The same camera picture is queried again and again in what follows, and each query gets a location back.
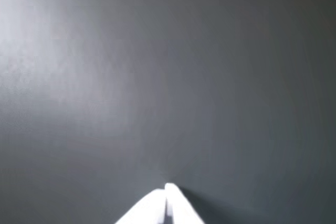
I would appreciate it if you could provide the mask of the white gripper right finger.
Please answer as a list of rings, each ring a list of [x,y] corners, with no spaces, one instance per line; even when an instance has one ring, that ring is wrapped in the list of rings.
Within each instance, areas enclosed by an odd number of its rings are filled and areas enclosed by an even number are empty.
[[[164,186],[167,200],[167,215],[172,217],[175,224],[204,224],[191,203],[174,183]]]

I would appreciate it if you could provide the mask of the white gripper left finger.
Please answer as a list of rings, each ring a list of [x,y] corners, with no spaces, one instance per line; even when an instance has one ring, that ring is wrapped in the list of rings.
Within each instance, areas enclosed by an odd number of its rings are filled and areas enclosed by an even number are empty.
[[[166,193],[155,189],[135,203],[115,224],[160,224],[164,222]]]

